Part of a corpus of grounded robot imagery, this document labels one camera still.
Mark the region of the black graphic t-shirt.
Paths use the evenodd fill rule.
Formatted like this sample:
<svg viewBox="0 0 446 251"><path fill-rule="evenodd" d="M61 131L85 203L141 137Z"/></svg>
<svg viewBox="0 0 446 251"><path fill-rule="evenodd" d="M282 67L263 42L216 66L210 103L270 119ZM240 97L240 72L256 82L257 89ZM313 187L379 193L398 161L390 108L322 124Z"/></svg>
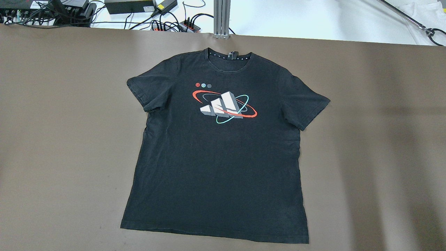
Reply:
<svg viewBox="0 0 446 251"><path fill-rule="evenodd" d="M147 120L121 229L309 243L300 134L330 99L254 53L211 48L127 87Z"/></svg>

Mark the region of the grey power strip red switches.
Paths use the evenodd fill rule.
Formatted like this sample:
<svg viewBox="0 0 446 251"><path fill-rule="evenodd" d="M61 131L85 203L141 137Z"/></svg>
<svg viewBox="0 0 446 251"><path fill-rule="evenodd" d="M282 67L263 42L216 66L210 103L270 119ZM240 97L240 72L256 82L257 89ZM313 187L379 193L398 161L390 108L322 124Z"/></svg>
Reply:
<svg viewBox="0 0 446 251"><path fill-rule="evenodd" d="M177 33L198 33L201 30L200 27L188 20L180 23L170 21L152 21L149 29L152 31L168 31Z"/></svg>

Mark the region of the black laptop charger brick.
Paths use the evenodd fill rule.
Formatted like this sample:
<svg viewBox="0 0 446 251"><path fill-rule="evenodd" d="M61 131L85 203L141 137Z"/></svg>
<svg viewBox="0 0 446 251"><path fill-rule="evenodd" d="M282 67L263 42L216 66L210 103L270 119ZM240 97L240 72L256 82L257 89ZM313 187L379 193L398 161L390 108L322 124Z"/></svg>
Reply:
<svg viewBox="0 0 446 251"><path fill-rule="evenodd" d="M158 15L164 15L168 13L171 9L173 9L175 6L177 6L177 0L162 0L159 3L156 2L154 5L154 11L150 17L153 18Z"/></svg>

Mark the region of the black power supply box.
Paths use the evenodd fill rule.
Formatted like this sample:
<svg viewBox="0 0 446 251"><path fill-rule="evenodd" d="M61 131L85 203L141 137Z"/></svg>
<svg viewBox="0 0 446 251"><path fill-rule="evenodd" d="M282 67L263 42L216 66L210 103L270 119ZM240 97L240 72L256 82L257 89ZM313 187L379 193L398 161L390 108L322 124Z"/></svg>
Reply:
<svg viewBox="0 0 446 251"><path fill-rule="evenodd" d="M109 14L154 12L153 0L104 0Z"/></svg>

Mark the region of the metal reacher rod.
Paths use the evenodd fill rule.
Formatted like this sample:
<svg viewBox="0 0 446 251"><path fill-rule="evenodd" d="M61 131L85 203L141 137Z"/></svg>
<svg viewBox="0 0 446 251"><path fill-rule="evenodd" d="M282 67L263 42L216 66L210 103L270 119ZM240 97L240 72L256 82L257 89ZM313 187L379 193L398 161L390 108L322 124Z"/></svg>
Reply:
<svg viewBox="0 0 446 251"><path fill-rule="evenodd" d="M389 8L390 10L392 10L393 12L395 12L397 15L401 16L403 19L405 19L406 21L408 21L410 24L414 25L415 27L417 27L419 30L422 30L426 33L427 36L432 37L435 32L432 28L427 28L425 27L425 25L421 24L420 22L416 21L415 19L413 19L412 17L408 16L406 13L404 13L403 11L400 11L397 7L393 6L392 4L390 4L389 2L385 1L385 0L378 0L378 2L380 2L381 4L383 4L384 6L386 6L387 8Z"/></svg>

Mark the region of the aluminium frame post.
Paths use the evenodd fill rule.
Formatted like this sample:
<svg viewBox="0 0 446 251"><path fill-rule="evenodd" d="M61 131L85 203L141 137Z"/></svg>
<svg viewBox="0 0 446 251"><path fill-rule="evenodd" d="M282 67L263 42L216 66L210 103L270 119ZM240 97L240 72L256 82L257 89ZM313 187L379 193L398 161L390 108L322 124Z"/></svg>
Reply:
<svg viewBox="0 0 446 251"><path fill-rule="evenodd" d="M214 0L214 37L229 38L230 0Z"/></svg>

